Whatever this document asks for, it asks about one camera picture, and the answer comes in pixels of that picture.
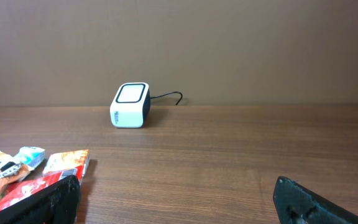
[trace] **black cable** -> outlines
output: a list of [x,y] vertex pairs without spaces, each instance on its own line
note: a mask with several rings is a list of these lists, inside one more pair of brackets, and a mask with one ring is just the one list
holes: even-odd
[[152,97],[150,97],[150,99],[160,98],[160,97],[167,96],[167,95],[173,94],[173,93],[178,93],[178,94],[180,94],[180,98],[179,98],[179,100],[177,101],[177,103],[175,104],[175,105],[177,105],[177,104],[181,101],[181,99],[183,98],[183,94],[182,94],[181,92],[179,92],[179,91],[173,91],[173,92],[170,92],[170,93],[162,94],[162,95],[160,95],[160,96],[152,96]]

